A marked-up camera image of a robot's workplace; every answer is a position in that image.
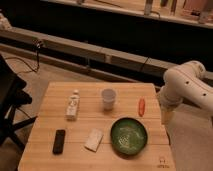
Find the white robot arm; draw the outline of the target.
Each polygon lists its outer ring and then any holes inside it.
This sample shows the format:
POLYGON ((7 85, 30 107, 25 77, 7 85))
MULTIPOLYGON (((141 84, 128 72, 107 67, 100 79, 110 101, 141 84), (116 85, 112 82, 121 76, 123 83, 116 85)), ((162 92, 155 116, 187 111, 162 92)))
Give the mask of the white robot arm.
POLYGON ((167 125, 173 110, 183 99, 188 99, 200 108, 213 113, 213 87, 202 81, 206 69, 199 61, 176 65, 164 72, 164 85, 157 93, 161 107, 161 123, 167 125))

